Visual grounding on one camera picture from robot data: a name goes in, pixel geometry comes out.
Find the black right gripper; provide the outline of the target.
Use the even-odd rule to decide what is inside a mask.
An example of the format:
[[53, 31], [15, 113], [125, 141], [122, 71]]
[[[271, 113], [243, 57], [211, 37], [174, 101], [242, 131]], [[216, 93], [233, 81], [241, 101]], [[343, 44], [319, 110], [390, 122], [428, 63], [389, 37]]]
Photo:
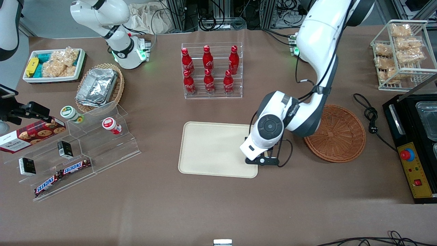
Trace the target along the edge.
[[52, 121], [50, 109], [30, 101], [28, 104], [19, 103], [17, 100], [0, 100], [0, 118], [4, 122], [21, 125], [22, 117]]

